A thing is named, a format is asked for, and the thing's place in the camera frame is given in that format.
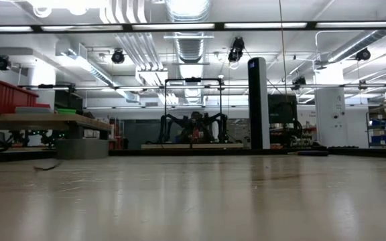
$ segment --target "floor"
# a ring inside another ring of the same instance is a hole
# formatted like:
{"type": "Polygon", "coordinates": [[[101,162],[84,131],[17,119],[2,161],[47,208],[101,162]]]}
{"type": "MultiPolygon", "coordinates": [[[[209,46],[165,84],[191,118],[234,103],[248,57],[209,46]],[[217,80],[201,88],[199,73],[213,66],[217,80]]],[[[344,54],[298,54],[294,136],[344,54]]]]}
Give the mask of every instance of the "floor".
{"type": "Polygon", "coordinates": [[[386,159],[0,163],[2,240],[386,240],[386,159]]]}

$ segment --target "ceiling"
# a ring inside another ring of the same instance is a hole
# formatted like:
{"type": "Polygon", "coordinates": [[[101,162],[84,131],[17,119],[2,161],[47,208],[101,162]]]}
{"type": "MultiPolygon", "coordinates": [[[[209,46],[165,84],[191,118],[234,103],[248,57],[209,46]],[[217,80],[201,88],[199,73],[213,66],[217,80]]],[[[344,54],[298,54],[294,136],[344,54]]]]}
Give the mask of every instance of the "ceiling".
{"type": "MultiPolygon", "coordinates": [[[[279,21],[278,0],[211,0],[209,21],[279,21]]],[[[318,21],[318,20],[386,20],[386,0],[283,0],[281,1],[282,19],[284,21],[318,21]]],[[[145,8],[147,20],[154,23],[167,22],[165,4],[147,2],[145,8]]],[[[57,9],[47,18],[37,18],[32,13],[31,5],[27,2],[10,3],[8,0],[0,1],[0,25],[25,25],[25,24],[75,24],[75,23],[102,23],[99,11],[91,9],[86,14],[75,16],[68,10],[57,9]]],[[[164,39],[165,35],[173,33],[152,33],[156,50],[170,70],[170,77],[177,77],[176,52],[172,40],[164,39]]],[[[298,67],[303,61],[299,59],[313,58],[317,52],[314,31],[224,31],[209,32],[214,36],[208,39],[205,45],[207,62],[204,66],[203,76],[216,78],[224,75],[227,84],[242,84],[247,79],[247,61],[249,56],[261,56],[267,62],[267,78],[273,84],[282,84],[284,76],[298,67]],[[227,54],[234,37],[242,36],[246,50],[236,70],[230,69],[225,54],[227,54]],[[219,60],[214,53],[220,54],[219,60]]],[[[321,33],[318,37],[318,52],[330,53],[346,45],[351,39],[360,35],[360,32],[321,33]]],[[[61,38],[69,38],[80,42],[88,48],[88,56],[112,78],[123,85],[138,85],[135,80],[135,65],[126,60],[124,64],[111,63],[111,54],[115,48],[120,48],[113,34],[66,34],[66,35],[0,35],[0,48],[31,48],[58,65],[60,73],[58,81],[73,82],[77,85],[99,84],[90,74],[78,66],[64,63],[61,57],[55,56],[54,46],[61,38]]],[[[386,37],[369,46],[372,58],[368,62],[359,62],[360,70],[357,71],[356,61],[345,61],[344,80],[346,83],[355,82],[364,76],[386,69],[386,58],[379,58],[386,54],[386,37]]],[[[290,82],[296,76],[288,76],[290,82]]],[[[307,81],[313,81],[312,75],[306,76],[307,81]]],[[[378,80],[386,82],[386,76],[378,80]]],[[[245,94],[246,90],[225,90],[225,94],[245,94]]],[[[349,93],[358,93],[356,88],[346,89],[349,93]]],[[[386,88],[380,88],[370,93],[382,94],[386,88]]],[[[140,93],[149,96],[151,93],[140,93]]],[[[217,90],[203,90],[203,94],[218,94],[217,90]]],[[[89,91],[88,98],[115,98],[120,97],[114,92],[89,91]]]]}

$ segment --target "red plastic crate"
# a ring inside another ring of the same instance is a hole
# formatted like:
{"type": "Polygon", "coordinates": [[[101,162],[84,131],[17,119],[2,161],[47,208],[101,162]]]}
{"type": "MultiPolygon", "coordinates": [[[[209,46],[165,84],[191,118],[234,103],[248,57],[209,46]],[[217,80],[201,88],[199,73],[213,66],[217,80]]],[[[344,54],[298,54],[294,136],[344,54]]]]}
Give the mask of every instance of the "red plastic crate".
{"type": "Polygon", "coordinates": [[[0,81],[0,114],[14,113],[18,106],[35,106],[38,95],[0,81]]]}

